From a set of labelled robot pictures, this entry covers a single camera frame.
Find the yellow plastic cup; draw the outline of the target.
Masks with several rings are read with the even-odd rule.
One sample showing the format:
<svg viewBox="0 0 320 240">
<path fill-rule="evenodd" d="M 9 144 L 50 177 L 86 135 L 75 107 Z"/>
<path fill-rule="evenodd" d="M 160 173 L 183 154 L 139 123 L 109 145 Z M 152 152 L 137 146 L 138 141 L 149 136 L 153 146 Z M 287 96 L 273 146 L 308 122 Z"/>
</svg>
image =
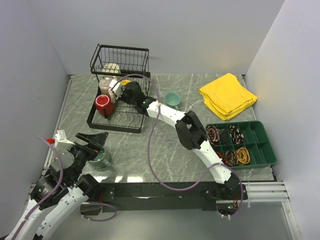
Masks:
<svg viewBox="0 0 320 240">
<path fill-rule="evenodd" d="M 130 80 L 125 79 L 125 80 L 122 80 L 122 81 L 121 81 L 121 84 L 122 84 L 123 86 L 125 86 L 125 85 L 127 85 L 128 83 L 130 83 L 130 82 L 131 82 Z"/>
</svg>

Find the dark green ceramic mug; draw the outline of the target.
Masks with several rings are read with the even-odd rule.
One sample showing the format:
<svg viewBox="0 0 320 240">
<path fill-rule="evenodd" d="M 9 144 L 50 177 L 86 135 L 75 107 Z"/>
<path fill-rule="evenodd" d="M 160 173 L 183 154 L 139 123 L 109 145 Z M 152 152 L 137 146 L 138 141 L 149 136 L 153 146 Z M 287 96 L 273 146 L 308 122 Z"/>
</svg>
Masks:
<svg viewBox="0 0 320 240">
<path fill-rule="evenodd" d="M 106 148 L 103 148 L 97 156 L 88 163 L 95 169 L 102 169 L 105 167 L 111 168 L 111 154 Z"/>
</svg>

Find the pink mug lilac inside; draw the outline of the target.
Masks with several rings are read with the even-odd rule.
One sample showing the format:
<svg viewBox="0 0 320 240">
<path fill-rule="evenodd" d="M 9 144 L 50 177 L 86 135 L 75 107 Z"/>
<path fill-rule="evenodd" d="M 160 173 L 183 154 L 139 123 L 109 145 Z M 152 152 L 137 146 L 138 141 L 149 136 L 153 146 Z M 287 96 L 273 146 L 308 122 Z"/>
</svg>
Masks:
<svg viewBox="0 0 320 240">
<path fill-rule="evenodd" d="M 99 89 L 102 95 L 109 96 L 113 104 L 116 103 L 116 94 L 111 90 L 111 88 L 117 83 L 114 78 L 105 77 L 99 81 Z"/>
</svg>

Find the red mug black handle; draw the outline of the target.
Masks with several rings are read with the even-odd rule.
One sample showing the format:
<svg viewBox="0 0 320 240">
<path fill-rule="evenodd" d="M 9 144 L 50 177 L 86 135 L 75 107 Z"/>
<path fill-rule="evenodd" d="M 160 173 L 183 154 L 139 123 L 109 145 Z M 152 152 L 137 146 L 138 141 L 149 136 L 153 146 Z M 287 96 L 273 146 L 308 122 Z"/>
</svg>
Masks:
<svg viewBox="0 0 320 240">
<path fill-rule="evenodd" d="M 98 95 L 94 101 L 95 107 L 100 115 L 109 118 L 114 113 L 114 105 L 108 95 Z"/>
</svg>

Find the white floral mug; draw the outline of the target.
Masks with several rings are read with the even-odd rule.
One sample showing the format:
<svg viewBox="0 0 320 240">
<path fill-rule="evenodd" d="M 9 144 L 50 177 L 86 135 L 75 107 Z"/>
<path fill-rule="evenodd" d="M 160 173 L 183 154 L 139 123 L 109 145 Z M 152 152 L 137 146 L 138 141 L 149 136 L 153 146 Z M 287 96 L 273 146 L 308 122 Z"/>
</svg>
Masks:
<svg viewBox="0 0 320 240">
<path fill-rule="evenodd" d="M 101 72 L 110 73 L 110 74 L 120 74 L 121 73 L 121 69 L 120 69 L 120 66 L 117 63 L 106 63 L 102 67 Z"/>
</svg>

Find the small teal cup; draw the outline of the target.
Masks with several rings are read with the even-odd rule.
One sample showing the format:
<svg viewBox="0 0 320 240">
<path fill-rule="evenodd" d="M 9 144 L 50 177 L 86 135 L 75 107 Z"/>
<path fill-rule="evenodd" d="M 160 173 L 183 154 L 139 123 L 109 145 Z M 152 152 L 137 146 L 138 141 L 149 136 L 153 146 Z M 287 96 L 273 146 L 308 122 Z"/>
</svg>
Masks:
<svg viewBox="0 0 320 240">
<path fill-rule="evenodd" d="M 177 93 L 169 92 L 164 96 L 164 102 L 168 107 L 178 110 L 181 98 Z"/>
</svg>

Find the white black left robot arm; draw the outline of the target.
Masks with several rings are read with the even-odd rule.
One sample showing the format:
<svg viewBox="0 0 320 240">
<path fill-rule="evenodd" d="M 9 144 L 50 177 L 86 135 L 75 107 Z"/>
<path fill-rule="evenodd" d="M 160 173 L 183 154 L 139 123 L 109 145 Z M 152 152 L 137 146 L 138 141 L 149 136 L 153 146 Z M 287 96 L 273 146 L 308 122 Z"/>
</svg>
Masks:
<svg viewBox="0 0 320 240">
<path fill-rule="evenodd" d="M 71 212 L 82 203 L 96 200 L 100 195 L 98 181 L 82 174 L 86 163 L 103 153 L 108 132 L 77 133 L 81 145 L 66 139 L 58 130 L 54 138 L 40 138 L 53 151 L 58 166 L 50 166 L 30 193 L 26 208 L 6 240 L 46 240 Z"/>
</svg>

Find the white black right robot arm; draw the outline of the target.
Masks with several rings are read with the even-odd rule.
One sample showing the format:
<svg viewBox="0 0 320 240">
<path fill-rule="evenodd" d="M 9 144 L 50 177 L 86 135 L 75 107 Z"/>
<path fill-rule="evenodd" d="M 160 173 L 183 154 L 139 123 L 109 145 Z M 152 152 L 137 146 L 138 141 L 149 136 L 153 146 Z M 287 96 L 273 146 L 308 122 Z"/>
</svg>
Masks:
<svg viewBox="0 0 320 240">
<path fill-rule="evenodd" d="M 140 114 L 154 118 L 155 124 L 162 121 L 174 127 L 180 144 L 195 153 L 207 167 L 200 179 L 189 187 L 168 186 L 161 181 L 152 168 L 150 145 L 153 131 L 151 131 L 147 141 L 147 161 L 151 173 L 162 186 L 176 192 L 188 191 L 197 186 L 206 174 L 211 173 L 214 181 L 220 184 L 219 193 L 222 198 L 231 199 L 237 193 L 237 189 L 240 191 L 240 199 L 244 198 L 241 179 L 230 167 L 223 164 L 222 159 L 215 153 L 206 136 L 204 126 L 193 111 L 183 112 L 166 106 L 155 98 L 144 95 L 140 85 L 133 81 L 121 87 L 120 97 L 124 102 L 134 106 Z"/>
</svg>

